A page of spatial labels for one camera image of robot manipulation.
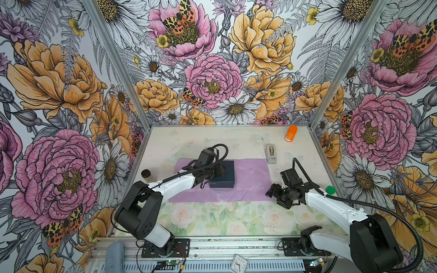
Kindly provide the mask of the dark blue gift box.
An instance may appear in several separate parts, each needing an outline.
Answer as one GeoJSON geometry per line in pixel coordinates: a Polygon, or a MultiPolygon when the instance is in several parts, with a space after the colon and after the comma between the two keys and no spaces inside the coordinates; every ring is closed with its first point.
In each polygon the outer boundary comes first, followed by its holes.
{"type": "Polygon", "coordinates": [[[222,162],[224,174],[220,177],[215,177],[209,182],[211,188],[231,189],[235,185],[235,170],[234,161],[225,160],[222,162]]]}

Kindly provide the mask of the purple and pink wrapping paper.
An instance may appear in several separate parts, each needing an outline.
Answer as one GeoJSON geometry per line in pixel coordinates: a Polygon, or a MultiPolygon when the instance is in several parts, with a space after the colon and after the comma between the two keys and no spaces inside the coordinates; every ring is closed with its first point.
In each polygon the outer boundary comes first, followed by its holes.
{"type": "Polygon", "coordinates": [[[269,167],[265,159],[232,159],[235,185],[231,189],[211,188],[209,182],[201,188],[177,194],[170,202],[239,202],[268,201],[265,193],[272,185],[269,167]]]}

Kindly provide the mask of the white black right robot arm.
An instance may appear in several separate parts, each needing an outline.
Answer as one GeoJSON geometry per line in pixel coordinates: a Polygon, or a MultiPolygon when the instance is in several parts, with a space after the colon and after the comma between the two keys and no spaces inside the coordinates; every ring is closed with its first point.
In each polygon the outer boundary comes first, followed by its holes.
{"type": "Polygon", "coordinates": [[[402,253],[380,215],[369,215],[344,202],[334,200],[312,180],[303,182],[293,168],[281,172],[285,186],[272,184],[266,196],[285,209],[308,205],[340,226],[345,235],[335,235],[321,225],[313,225],[300,233],[298,242],[283,241],[286,250],[306,256],[334,254],[350,260],[363,273],[385,273],[399,265],[402,253]]]}

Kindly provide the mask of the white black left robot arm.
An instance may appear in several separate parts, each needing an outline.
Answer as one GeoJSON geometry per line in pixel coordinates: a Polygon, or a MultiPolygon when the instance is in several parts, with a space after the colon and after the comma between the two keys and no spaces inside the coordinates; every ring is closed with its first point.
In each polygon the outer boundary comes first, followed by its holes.
{"type": "Polygon", "coordinates": [[[172,197],[224,175],[223,161],[229,149],[216,144],[204,149],[197,160],[161,181],[147,184],[135,182],[114,215],[115,222],[137,240],[144,240],[169,252],[174,235],[158,223],[161,205],[172,197]]]}

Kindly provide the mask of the green round cap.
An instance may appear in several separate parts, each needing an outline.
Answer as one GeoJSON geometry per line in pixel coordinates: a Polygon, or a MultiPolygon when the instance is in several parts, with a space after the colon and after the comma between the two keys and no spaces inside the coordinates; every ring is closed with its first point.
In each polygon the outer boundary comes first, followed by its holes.
{"type": "Polygon", "coordinates": [[[329,185],[325,188],[325,192],[328,195],[334,195],[334,194],[336,194],[336,189],[333,186],[329,185]]]}

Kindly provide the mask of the grey tape dispenser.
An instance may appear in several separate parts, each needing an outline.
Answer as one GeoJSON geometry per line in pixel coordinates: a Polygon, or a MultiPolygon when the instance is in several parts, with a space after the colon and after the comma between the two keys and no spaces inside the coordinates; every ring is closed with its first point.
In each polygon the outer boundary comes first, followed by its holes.
{"type": "Polygon", "coordinates": [[[267,144],[265,149],[266,161],[268,164],[277,163],[277,149],[274,144],[267,144]]]}

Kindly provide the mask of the small jar with dark lid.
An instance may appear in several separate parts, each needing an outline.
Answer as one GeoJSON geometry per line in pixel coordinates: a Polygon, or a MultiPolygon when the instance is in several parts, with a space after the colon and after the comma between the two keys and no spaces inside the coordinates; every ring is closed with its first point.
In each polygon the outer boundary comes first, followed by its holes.
{"type": "Polygon", "coordinates": [[[143,180],[147,183],[150,183],[151,181],[153,181],[153,177],[152,177],[149,169],[142,170],[141,176],[142,176],[143,180]]]}

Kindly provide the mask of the orange plastic bottle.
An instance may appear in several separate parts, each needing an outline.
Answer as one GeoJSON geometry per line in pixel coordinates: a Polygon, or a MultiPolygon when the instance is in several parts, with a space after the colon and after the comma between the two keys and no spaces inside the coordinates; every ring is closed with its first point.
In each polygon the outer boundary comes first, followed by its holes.
{"type": "Polygon", "coordinates": [[[292,142],[295,136],[297,135],[297,132],[298,132],[298,127],[295,125],[290,125],[285,135],[285,141],[292,142]]]}

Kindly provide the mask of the small white clock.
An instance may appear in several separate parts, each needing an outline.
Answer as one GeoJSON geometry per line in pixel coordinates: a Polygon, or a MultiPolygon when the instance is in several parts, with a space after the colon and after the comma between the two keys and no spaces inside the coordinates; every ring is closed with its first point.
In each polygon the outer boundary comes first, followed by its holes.
{"type": "Polygon", "coordinates": [[[248,268],[248,260],[236,254],[231,263],[231,271],[233,273],[245,273],[248,268]]]}

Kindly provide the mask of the green circuit board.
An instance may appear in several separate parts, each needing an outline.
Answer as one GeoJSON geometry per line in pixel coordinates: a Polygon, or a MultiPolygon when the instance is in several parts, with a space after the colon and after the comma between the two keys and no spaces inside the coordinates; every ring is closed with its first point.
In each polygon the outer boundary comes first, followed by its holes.
{"type": "Polygon", "coordinates": [[[159,261],[157,262],[157,266],[158,267],[176,267],[177,265],[181,264],[183,261],[182,260],[178,260],[178,259],[174,259],[174,260],[163,260],[163,261],[159,261]]]}

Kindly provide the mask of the grey cloth roll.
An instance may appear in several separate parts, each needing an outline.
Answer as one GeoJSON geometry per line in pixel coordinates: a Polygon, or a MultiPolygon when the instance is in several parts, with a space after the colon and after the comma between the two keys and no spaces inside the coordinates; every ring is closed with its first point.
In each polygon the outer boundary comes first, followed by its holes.
{"type": "Polygon", "coordinates": [[[105,273],[124,272],[124,245],[114,242],[108,248],[105,256],[105,273]]]}

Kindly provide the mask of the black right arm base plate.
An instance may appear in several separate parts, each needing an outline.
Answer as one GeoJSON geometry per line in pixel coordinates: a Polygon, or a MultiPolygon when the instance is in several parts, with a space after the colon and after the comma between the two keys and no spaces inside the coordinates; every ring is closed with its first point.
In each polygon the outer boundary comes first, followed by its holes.
{"type": "Polygon", "coordinates": [[[331,255],[331,252],[329,251],[316,249],[314,244],[307,237],[282,238],[277,249],[282,250],[285,257],[328,257],[331,255]]]}

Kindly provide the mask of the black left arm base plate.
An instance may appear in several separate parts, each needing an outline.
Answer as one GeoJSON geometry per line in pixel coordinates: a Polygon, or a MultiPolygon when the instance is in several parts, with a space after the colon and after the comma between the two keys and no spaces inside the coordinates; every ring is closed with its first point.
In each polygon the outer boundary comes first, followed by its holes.
{"type": "Polygon", "coordinates": [[[187,258],[190,252],[190,239],[176,238],[171,247],[159,248],[151,242],[145,241],[142,247],[142,258],[187,258]]]}

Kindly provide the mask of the aluminium frame rail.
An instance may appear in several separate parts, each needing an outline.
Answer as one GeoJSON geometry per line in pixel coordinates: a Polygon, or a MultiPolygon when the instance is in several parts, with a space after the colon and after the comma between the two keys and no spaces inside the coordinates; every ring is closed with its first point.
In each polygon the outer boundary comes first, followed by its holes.
{"type": "Polygon", "coordinates": [[[104,238],[97,243],[86,272],[105,272],[107,248],[114,242],[124,245],[124,273],[232,273],[230,267],[236,254],[248,260],[246,273],[321,273],[334,264],[334,254],[285,257],[277,246],[282,238],[289,237],[298,236],[180,237],[191,240],[187,258],[142,258],[145,242],[130,237],[104,238]],[[159,261],[174,259],[183,262],[176,267],[157,266],[159,261]]]}

